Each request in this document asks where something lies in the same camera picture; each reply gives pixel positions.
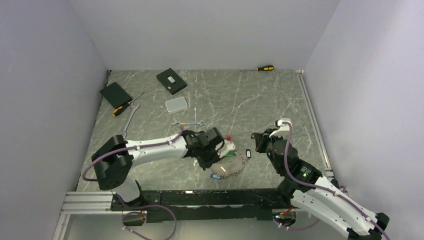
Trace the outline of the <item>round metal keyring plate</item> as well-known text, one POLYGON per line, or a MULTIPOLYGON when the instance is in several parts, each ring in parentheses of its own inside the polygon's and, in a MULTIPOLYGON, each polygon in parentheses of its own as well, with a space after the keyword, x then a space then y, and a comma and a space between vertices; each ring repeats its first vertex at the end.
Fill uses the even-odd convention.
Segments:
POLYGON ((236 156, 224 157, 219 162, 214 163, 209 169, 211 174, 217 174, 221 176, 221 179, 225 179, 240 173, 248 160, 248 158, 241 154, 235 153, 236 156))

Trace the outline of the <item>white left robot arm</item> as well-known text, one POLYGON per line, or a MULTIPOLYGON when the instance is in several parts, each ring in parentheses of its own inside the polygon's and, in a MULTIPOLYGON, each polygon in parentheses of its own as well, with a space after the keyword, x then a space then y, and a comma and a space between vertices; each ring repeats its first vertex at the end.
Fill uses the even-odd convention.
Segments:
POLYGON ((91 157, 101 191, 117 193, 131 210, 144 203, 140 184, 129 177, 133 167, 164 159, 194 158, 203 169, 209 169, 236 149, 231 138, 213 127, 195 132, 181 129, 179 133, 151 140, 125 140, 118 134, 106 141, 91 157))

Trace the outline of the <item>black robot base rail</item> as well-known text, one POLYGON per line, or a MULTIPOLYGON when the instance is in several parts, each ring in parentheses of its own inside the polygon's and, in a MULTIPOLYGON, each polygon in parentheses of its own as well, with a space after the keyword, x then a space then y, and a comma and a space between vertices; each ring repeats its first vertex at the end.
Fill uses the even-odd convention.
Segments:
POLYGON ((188 220, 255 219, 271 221, 291 207, 290 200, 274 188, 227 190, 144 190, 143 198, 123 205, 112 197, 113 212, 143 207, 147 223, 188 220))

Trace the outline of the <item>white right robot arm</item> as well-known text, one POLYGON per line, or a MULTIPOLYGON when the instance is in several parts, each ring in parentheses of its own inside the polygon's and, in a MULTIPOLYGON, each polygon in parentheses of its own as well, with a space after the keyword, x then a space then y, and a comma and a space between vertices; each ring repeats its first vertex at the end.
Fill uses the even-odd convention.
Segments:
POLYGON ((310 163, 272 128, 254 132, 255 151, 266 154, 276 173, 283 177, 275 200, 282 207, 302 209, 332 226, 348 240, 380 240, 390 218, 360 206, 310 163))

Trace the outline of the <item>black key tag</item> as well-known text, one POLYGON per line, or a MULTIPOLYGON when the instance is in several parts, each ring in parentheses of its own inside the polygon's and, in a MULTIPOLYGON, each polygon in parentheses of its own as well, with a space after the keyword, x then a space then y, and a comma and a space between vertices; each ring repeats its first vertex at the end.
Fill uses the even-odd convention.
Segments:
POLYGON ((252 152, 251 152, 251 150, 250 150, 250 149, 246 149, 246 151, 245 151, 245 155, 246 155, 246 158, 247 158, 247 159, 250 159, 250 158, 252 157, 252 152))

